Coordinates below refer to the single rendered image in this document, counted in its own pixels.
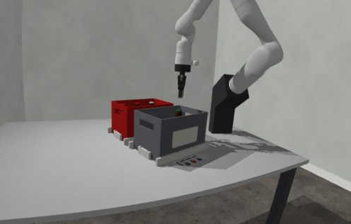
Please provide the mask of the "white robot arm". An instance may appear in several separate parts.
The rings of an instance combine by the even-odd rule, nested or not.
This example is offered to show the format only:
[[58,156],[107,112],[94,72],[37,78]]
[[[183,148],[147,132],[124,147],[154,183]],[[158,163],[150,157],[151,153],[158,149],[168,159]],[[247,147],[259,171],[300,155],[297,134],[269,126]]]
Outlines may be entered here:
[[[175,30],[182,35],[182,40],[177,43],[175,64],[198,66],[199,61],[191,61],[191,46],[196,32],[192,23],[201,19],[212,1],[194,0],[189,10],[177,21]],[[255,83],[262,73],[281,62],[284,53],[255,0],[230,0],[230,2],[241,22],[257,35],[262,44],[229,81],[231,91],[241,94]]]

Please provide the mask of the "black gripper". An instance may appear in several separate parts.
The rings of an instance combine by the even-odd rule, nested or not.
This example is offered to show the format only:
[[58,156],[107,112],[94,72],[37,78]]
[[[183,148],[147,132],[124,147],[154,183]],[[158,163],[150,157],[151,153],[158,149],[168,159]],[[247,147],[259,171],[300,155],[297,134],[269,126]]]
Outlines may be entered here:
[[[174,67],[175,72],[179,72],[178,78],[178,98],[182,99],[184,95],[184,85],[186,83],[186,76],[184,76],[185,72],[191,71],[191,65],[177,65]],[[183,76],[183,77],[182,77]]]

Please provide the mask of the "grey paper strip with colored squares and marks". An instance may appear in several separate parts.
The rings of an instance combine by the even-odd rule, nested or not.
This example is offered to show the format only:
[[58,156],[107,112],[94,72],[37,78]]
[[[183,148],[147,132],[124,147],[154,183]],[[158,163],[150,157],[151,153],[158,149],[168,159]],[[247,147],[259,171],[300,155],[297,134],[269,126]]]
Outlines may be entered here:
[[175,164],[179,165],[180,167],[184,168],[184,167],[187,167],[191,164],[194,164],[194,163],[197,163],[197,162],[200,162],[204,159],[207,159],[209,158],[209,156],[206,156],[202,153],[199,153],[197,155],[194,155],[194,156],[191,156],[191,157],[187,157],[185,159],[181,159],[179,161],[176,161],[174,162]]

